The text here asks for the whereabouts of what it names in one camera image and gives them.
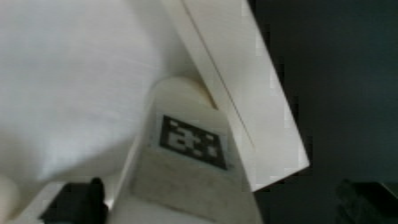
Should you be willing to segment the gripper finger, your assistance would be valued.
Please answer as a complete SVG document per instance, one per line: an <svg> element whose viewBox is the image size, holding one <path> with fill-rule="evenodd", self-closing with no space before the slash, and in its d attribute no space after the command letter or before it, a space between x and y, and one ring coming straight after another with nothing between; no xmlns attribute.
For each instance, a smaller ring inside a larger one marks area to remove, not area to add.
<svg viewBox="0 0 398 224"><path fill-rule="evenodd" d="M64 185L64 182L50 182L47 184L24 210L16 214L16 217L6 222L6 224L45 224L41 215L47 211Z"/></svg>

